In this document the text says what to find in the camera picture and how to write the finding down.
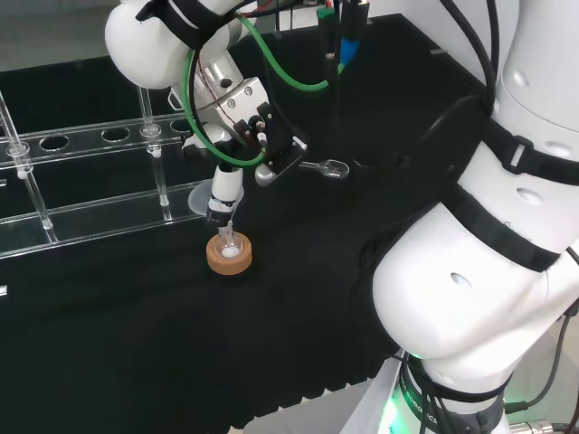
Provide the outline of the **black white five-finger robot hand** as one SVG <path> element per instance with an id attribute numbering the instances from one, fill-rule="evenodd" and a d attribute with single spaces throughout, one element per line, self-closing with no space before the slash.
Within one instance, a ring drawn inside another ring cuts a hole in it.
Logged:
<path id="1" fill-rule="evenodd" d="M 223 111 L 216 104 L 201 112 L 186 108 L 193 135 L 184 148 L 205 151 L 217 159 L 213 178 L 189 195 L 192 211 L 213 226 L 224 227 L 243 196 L 243 177 L 254 172 L 259 186 L 268 186 L 300 162 L 308 150 L 307 137 L 284 122 L 269 102 L 241 112 Z"/>

